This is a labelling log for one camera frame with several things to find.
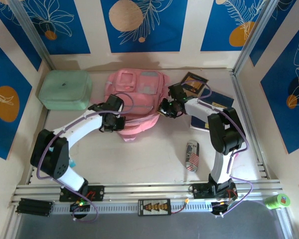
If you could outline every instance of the american flag design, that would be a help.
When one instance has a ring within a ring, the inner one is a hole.
[[[199,143],[190,140],[186,146],[186,168],[188,171],[196,172],[199,164]]]

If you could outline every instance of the plastic lunch box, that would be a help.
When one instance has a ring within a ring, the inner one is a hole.
[[[92,80],[86,71],[51,71],[45,77],[39,99],[48,110],[78,111],[87,108]]]

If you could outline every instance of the gray floor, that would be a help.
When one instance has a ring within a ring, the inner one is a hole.
[[[23,215],[17,239],[282,239],[275,211],[243,202],[223,219],[211,213],[178,213],[138,217],[102,214],[92,224],[72,221],[70,215],[50,218]]]

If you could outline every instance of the book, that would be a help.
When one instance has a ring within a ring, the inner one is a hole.
[[[209,94],[209,89],[205,89],[203,91],[203,96]],[[232,107],[234,103],[234,99],[230,98],[228,96],[222,95],[221,93],[213,91],[211,96],[202,99],[205,103],[208,103],[210,105],[213,105],[215,107],[221,107],[221,108],[228,108]],[[191,117],[191,123],[190,128],[197,129],[197,130],[203,130],[203,131],[209,131],[209,125],[207,122],[204,122],[194,116]]]
[[[205,85],[200,82],[204,82],[207,84],[208,80],[201,76],[188,72],[180,83],[183,84],[185,82],[188,83],[182,85],[182,87],[186,94],[188,96],[200,97],[201,93],[205,88]]]

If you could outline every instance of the green tape roll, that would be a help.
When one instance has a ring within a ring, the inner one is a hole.
[[[278,194],[265,199],[265,205],[268,209],[285,208],[290,205],[290,199],[286,194]]]

